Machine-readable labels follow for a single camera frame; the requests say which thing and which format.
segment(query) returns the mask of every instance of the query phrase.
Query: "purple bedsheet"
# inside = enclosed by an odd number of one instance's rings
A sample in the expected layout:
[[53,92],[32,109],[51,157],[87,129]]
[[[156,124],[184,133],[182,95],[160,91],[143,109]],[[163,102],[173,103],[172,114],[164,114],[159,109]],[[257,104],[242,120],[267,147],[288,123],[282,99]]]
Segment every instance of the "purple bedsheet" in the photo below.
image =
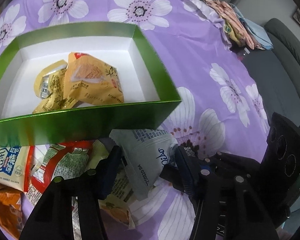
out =
[[[167,67],[183,102],[162,124],[190,155],[217,150],[261,161],[268,124],[254,80],[228,50],[223,20],[199,0],[13,0],[0,17],[0,54],[21,33],[77,21],[138,24]],[[136,229],[105,215],[109,239],[186,240],[194,211],[187,196],[158,180],[130,206]],[[24,198],[28,217],[32,206]]]

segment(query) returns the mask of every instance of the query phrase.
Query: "yellow snack wrapper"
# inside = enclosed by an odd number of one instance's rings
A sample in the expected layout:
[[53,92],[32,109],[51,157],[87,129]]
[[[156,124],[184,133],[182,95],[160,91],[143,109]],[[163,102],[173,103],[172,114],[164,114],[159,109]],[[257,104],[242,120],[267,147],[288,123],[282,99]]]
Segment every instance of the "yellow snack wrapper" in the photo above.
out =
[[124,102],[116,68],[84,53],[70,53],[63,98],[72,97],[92,105]]
[[[93,143],[93,150],[85,171],[95,168],[99,161],[107,158],[108,155],[109,153],[106,147],[99,140],[96,140]],[[132,187],[125,175],[124,168],[122,168],[117,173],[111,194],[109,194],[105,200],[99,200],[99,206],[116,221],[123,223],[129,229],[134,229],[135,224],[127,205],[127,200],[131,196],[131,193]]]
[[78,100],[63,98],[67,62],[60,60],[42,70],[34,82],[34,93],[42,101],[33,114],[72,108]]

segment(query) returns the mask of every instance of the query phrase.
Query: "orange snack wrapper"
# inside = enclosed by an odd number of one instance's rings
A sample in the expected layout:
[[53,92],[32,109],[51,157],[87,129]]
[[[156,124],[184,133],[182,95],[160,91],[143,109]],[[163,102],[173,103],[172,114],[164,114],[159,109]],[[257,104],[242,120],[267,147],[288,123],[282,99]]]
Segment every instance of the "orange snack wrapper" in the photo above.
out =
[[22,231],[21,193],[0,184],[0,227],[16,239]]
[[95,106],[124,103],[117,69],[84,53],[70,53],[63,98]]

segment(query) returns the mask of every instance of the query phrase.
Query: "snack wrapper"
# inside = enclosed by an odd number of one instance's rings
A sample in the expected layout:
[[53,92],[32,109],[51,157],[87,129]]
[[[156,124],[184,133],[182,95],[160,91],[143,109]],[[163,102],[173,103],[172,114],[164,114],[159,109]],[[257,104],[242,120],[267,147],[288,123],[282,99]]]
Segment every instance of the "snack wrapper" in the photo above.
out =
[[28,191],[34,146],[0,148],[0,183]]
[[[98,165],[99,161],[107,158],[108,155],[109,153],[106,147],[99,140],[96,140],[93,143],[93,151],[85,170],[94,169]],[[127,205],[127,201],[132,193],[131,184],[129,183],[122,166],[117,171],[117,176],[111,193],[105,200],[99,200],[99,206],[101,209],[106,211],[116,221],[126,225],[129,229],[135,228],[130,209]]]
[[21,191],[0,184],[0,227],[15,239],[22,231]]
[[79,177],[84,172],[91,150],[90,141],[51,145],[40,167],[35,168],[31,177],[32,185],[43,193],[56,176],[64,179]]
[[38,168],[40,168],[41,164],[43,163],[44,156],[47,153],[47,150],[48,149],[46,145],[36,145],[34,147],[30,176],[32,176],[35,173],[35,171]]
[[31,183],[29,185],[28,192],[25,192],[26,198],[29,200],[29,202],[35,206],[39,199],[41,198],[42,194],[37,190]]
[[43,69],[34,82],[34,93],[42,101],[33,114],[72,108],[78,100],[63,98],[67,62],[60,60]]
[[109,137],[122,148],[122,163],[136,198],[146,199],[163,166],[174,163],[176,138],[165,130],[150,129],[113,129]]
[[123,93],[116,68],[84,53],[70,53],[63,98],[92,105],[120,104]]

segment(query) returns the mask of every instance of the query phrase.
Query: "gray sofa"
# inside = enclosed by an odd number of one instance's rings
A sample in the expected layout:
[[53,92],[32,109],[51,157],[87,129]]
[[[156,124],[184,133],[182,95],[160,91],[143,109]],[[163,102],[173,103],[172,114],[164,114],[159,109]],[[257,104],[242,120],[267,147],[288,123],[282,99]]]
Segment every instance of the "gray sofa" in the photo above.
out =
[[[253,50],[242,62],[256,81],[268,119],[277,112],[300,128],[300,41],[278,19],[271,19],[264,28],[274,48]],[[300,197],[291,212],[284,229],[294,233],[300,225]]]

